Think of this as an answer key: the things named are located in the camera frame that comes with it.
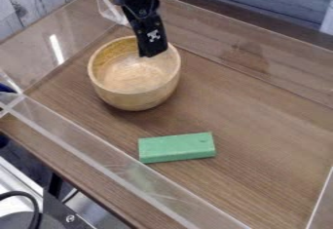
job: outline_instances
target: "wooden table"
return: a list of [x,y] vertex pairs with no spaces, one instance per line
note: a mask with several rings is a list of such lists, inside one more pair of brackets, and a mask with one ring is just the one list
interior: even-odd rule
[[[89,9],[93,0],[81,0],[62,11],[78,17]],[[136,159],[140,137],[212,132],[213,159],[149,167],[249,227],[304,228],[333,165],[333,51],[176,0],[163,0],[163,16],[183,60],[165,104],[122,112],[93,93],[86,61],[102,44],[130,34],[118,25],[25,94]],[[84,39],[93,29],[82,23],[74,35]],[[17,37],[1,47],[17,46]],[[181,228],[11,115],[0,130],[133,227]],[[108,148],[81,141],[78,150],[109,163]]]

